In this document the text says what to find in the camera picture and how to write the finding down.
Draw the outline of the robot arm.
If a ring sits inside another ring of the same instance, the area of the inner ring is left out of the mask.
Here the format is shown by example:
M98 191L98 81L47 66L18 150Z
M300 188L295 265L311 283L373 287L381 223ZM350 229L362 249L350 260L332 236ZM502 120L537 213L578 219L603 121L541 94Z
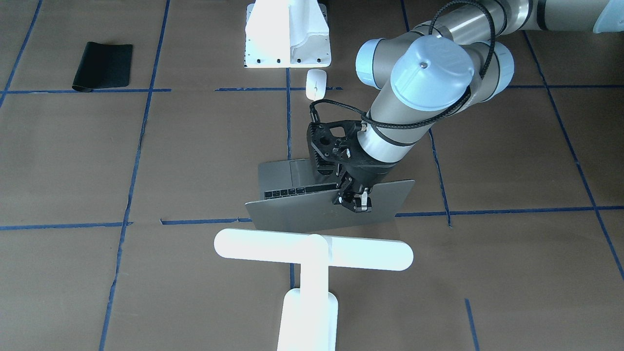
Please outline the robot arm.
M450 0L432 20L393 39L372 39L356 56L359 80L379 89L343 146L335 204L372 209L374 185L432 125L508 87L515 71L499 36L518 30L623 30L621 0Z

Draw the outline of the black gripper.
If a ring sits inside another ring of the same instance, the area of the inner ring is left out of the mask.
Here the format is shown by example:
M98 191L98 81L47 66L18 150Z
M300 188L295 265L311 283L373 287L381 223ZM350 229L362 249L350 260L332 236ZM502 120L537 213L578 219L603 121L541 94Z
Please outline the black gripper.
M373 162L372 165L343 162L337 165L337 193L333 205L341 205L355 213L370 213L370 193L396 166L394 163Z

